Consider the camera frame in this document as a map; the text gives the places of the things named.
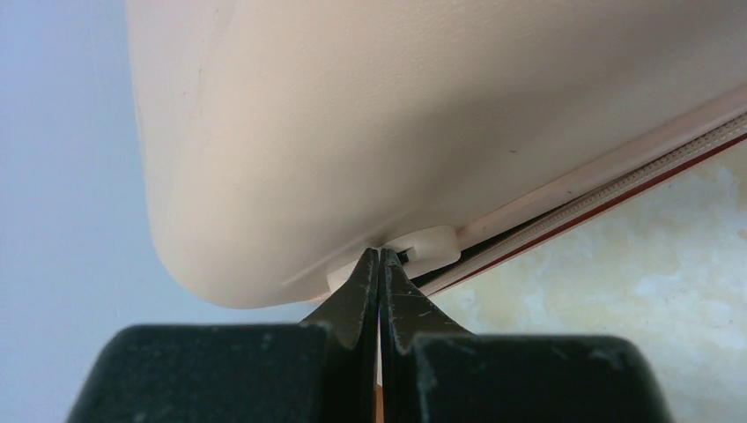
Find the pink suitcase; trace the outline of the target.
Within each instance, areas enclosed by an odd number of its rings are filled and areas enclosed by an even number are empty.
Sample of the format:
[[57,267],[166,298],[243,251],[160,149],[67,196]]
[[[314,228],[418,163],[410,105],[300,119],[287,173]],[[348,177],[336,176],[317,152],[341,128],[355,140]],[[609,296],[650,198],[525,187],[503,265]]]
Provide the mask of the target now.
[[152,239],[228,308],[468,249],[746,109],[743,1],[128,1]]

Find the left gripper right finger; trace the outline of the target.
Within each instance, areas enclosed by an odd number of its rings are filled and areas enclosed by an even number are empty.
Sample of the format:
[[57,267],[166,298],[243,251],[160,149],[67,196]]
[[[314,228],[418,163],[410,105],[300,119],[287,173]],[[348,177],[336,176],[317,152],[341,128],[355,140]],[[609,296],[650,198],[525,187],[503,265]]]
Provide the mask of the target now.
[[670,422],[647,360],[604,335],[477,335],[379,264],[388,422]]

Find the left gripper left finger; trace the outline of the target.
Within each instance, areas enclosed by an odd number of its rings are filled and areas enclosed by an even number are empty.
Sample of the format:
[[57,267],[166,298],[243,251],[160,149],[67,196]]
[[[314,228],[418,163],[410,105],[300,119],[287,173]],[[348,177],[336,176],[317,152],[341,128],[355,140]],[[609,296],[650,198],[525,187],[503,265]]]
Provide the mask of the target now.
[[373,422],[379,254],[298,323],[138,325],[95,361],[71,422]]

